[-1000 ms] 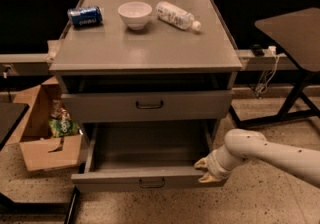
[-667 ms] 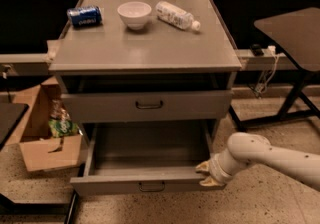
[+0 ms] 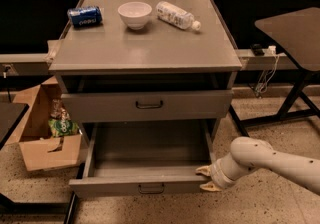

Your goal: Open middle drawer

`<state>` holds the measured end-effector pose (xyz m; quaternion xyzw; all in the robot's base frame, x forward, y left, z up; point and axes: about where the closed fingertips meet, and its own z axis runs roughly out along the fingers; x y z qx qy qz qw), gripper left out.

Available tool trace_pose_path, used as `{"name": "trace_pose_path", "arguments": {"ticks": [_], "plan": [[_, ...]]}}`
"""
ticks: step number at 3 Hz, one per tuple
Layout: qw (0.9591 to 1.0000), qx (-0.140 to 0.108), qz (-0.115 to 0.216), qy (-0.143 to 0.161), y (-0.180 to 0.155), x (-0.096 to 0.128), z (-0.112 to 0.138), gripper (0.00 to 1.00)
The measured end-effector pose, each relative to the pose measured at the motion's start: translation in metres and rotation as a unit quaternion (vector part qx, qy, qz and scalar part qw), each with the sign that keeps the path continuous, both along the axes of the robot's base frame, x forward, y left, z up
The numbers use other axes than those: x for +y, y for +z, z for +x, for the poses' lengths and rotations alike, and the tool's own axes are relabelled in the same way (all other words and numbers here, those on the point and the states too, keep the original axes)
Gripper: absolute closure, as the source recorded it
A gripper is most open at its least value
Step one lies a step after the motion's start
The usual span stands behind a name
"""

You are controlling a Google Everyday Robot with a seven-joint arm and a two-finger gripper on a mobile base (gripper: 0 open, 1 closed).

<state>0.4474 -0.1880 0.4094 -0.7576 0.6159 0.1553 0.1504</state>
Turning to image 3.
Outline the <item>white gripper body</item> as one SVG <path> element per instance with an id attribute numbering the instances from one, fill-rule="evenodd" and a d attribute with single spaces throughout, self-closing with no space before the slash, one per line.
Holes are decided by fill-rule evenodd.
<path id="1" fill-rule="evenodd" d="M 211 169 L 211 181 L 217 185 L 220 190 L 234 186 L 240 178 L 257 170 L 254 166 L 240 164 L 230 153 L 218 159 L 209 167 Z"/>

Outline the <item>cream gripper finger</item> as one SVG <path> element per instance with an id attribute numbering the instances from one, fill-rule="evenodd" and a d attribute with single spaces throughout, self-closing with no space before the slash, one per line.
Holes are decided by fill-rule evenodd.
<path id="1" fill-rule="evenodd" d="M 197 175 L 203 175 L 206 177 L 210 177 L 211 176 L 211 169 L 209 166 L 201 166 L 195 170 L 195 173 Z"/>
<path id="2" fill-rule="evenodd" d="M 200 188 L 204 191 L 209 191 L 209 192 L 219 192 L 220 188 L 215 185 L 212 181 L 205 183 L 205 184 L 201 184 Z"/>

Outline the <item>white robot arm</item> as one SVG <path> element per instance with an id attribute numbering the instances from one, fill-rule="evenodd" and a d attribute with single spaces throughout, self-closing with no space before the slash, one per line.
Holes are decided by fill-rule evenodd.
<path id="1" fill-rule="evenodd" d="M 234 139 L 227 155 L 196 173 L 211 178 L 200 185 L 202 190 L 217 192 L 261 168 L 320 195 L 320 160 L 276 151 L 268 142 L 250 137 Z"/>

